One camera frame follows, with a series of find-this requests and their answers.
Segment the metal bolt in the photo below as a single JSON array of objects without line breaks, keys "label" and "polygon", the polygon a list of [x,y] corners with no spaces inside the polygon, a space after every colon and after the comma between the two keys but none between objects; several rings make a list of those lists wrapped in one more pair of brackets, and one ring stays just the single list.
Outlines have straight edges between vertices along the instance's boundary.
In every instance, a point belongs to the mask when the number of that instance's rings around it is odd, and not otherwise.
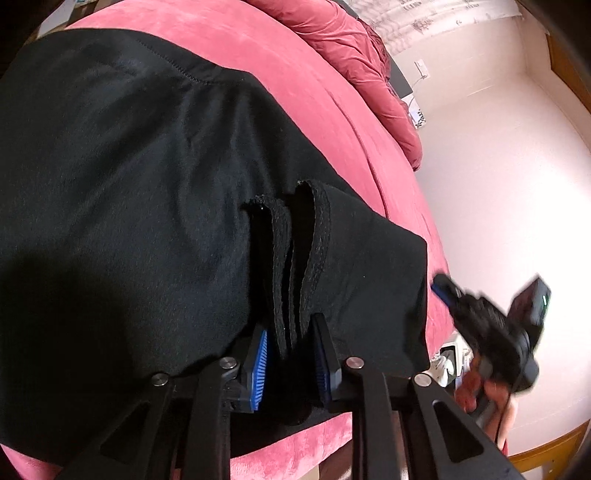
[{"label": "metal bolt", "polygon": [[152,385],[155,387],[163,387],[168,383],[168,375],[159,373],[152,376]]},{"label": "metal bolt", "polygon": [[220,367],[222,367],[224,370],[231,370],[237,366],[237,364],[238,362],[236,362],[236,359],[232,356],[225,356],[224,358],[220,359]]},{"label": "metal bolt", "polygon": [[428,387],[431,385],[431,377],[429,377],[427,374],[417,374],[414,376],[414,382],[419,387]]},{"label": "metal bolt", "polygon": [[365,365],[363,359],[359,358],[358,356],[350,356],[345,363],[347,364],[347,367],[353,368],[355,370],[363,368]]}]

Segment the hand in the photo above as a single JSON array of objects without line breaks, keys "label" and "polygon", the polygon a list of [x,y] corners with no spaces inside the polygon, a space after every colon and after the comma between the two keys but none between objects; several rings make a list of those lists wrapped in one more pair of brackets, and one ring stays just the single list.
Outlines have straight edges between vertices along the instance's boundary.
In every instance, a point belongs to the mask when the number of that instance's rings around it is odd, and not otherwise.
[{"label": "hand", "polygon": [[[476,355],[470,363],[470,371],[464,375],[462,384],[455,394],[456,402],[467,413],[476,409],[476,394],[482,386],[482,377],[478,373],[479,362],[480,357]],[[509,391],[509,386],[506,384],[492,380],[484,382],[484,393],[490,401],[495,403],[496,410],[483,430],[493,442],[495,441],[496,431],[499,430],[497,447],[501,450],[517,416],[517,399],[513,395],[509,398]]]}]

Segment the black fabric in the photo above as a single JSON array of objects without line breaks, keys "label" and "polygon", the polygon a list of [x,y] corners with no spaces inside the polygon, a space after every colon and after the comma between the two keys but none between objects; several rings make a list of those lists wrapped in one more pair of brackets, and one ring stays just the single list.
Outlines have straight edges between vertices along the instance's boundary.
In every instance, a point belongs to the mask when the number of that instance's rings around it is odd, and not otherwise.
[{"label": "black fabric", "polygon": [[427,300],[423,239],[317,180],[301,181],[283,199],[259,196],[250,211],[254,268],[275,312],[262,405],[275,422],[244,416],[243,431],[263,439],[274,423],[323,417],[309,328],[315,313],[323,313],[341,361],[360,356],[403,377],[428,367],[419,320]]},{"label": "black fabric", "polygon": [[[362,205],[253,76],[147,34],[72,30],[26,46],[0,80],[0,112],[0,442],[59,465],[151,374],[199,369],[269,314],[263,273],[251,265],[252,199],[282,199],[313,179],[342,221],[351,201]],[[366,238],[387,223],[375,217],[360,224],[368,231],[332,227],[329,270],[306,305],[344,322],[336,317],[349,292],[331,288],[355,279],[331,286],[328,272],[364,270],[339,266],[338,249],[392,242],[395,268],[383,284],[362,283],[398,305],[383,335],[366,343],[363,300],[343,334],[359,335],[351,348],[375,349],[399,374],[416,371],[424,365],[409,352],[424,339],[409,344],[424,328],[424,263],[397,255],[422,247],[401,229]],[[287,263],[293,245],[280,252]],[[296,256],[287,278],[305,276],[303,261]],[[232,454],[325,419],[319,410],[294,426],[265,413],[237,419]]]}]

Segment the white wall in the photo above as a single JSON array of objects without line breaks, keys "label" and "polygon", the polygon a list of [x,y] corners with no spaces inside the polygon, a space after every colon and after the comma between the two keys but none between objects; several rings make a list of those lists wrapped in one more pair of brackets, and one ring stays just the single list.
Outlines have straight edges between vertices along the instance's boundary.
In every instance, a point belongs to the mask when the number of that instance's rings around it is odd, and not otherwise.
[{"label": "white wall", "polygon": [[[455,103],[507,77],[525,73],[525,56],[518,23],[503,18],[466,25],[430,37],[394,57],[396,65],[413,87],[425,115]],[[421,76],[414,64],[423,59],[430,77]]]},{"label": "white wall", "polygon": [[591,148],[591,113],[552,71],[544,27],[526,9],[521,7],[521,11],[523,20],[519,22],[519,33],[524,45],[527,73],[558,105],[587,147]]},{"label": "white wall", "polygon": [[529,78],[433,111],[417,178],[454,279],[506,309],[535,273],[553,295],[511,454],[591,416],[591,154]]}]

